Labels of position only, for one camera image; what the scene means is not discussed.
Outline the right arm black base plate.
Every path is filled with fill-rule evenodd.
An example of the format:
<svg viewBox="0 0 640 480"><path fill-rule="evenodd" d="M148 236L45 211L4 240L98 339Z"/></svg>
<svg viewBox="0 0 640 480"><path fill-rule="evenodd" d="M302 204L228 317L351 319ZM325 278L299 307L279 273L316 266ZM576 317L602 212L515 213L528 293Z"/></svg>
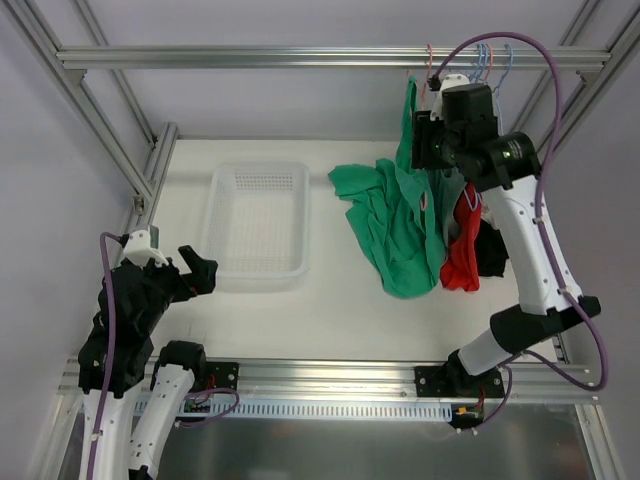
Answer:
<svg viewBox="0 0 640 480"><path fill-rule="evenodd" d="M419 365L414 369L416 395L420 398L477 398L501 399L506 392L501 373L490 369L471 376L460 367L451 365Z"/></svg>

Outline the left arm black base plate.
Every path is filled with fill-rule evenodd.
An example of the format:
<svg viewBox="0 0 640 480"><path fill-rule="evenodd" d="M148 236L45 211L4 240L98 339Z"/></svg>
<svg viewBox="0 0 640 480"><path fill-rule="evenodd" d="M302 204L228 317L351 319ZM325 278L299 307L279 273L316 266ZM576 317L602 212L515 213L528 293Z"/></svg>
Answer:
<svg viewBox="0 0 640 480"><path fill-rule="evenodd" d="M212 389L237 389L240 365L230 361L206 363L205 386Z"/></svg>

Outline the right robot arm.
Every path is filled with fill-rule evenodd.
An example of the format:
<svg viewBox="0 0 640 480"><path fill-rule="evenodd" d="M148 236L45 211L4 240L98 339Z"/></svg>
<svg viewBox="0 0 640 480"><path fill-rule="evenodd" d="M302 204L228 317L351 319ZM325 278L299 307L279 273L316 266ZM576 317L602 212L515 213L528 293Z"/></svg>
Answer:
<svg viewBox="0 0 640 480"><path fill-rule="evenodd" d="M543 198L542 168L531 139L502 135L489 86L443 86L429 111L414 116L412 165L456 170L482 195L500 230L518 288L516 305L491 316L488 329L452 352L427 381L466 397L499 366L526 349L601 312L562 257Z"/></svg>

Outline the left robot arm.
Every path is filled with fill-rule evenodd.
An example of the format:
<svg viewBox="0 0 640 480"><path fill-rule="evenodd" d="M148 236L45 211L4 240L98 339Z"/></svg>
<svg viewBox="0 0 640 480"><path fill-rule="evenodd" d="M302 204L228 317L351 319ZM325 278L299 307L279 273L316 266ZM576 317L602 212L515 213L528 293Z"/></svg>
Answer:
<svg viewBox="0 0 640 480"><path fill-rule="evenodd" d="M180 404L205 386L208 367L203 345L171 340L160 351L151 377L151 401L133 420L154 345L151 335L168 308L216 286L218 264L191 246L178 250L189 270L171 259L126 253L104 272L98 310L78 353L85 431L83 479L154 479Z"/></svg>

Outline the green tank top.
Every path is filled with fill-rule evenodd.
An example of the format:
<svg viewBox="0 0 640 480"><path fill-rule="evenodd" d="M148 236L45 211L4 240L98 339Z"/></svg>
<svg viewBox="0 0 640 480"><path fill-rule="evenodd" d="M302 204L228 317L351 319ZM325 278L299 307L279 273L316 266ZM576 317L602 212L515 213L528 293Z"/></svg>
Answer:
<svg viewBox="0 0 640 480"><path fill-rule="evenodd" d="M383 290L400 299L425 295L437 286L446 252L426 172L411 166L417 93L411 76L393 159L380 158L373 166L339 165L328 174L335 195L350 203L345 217Z"/></svg>

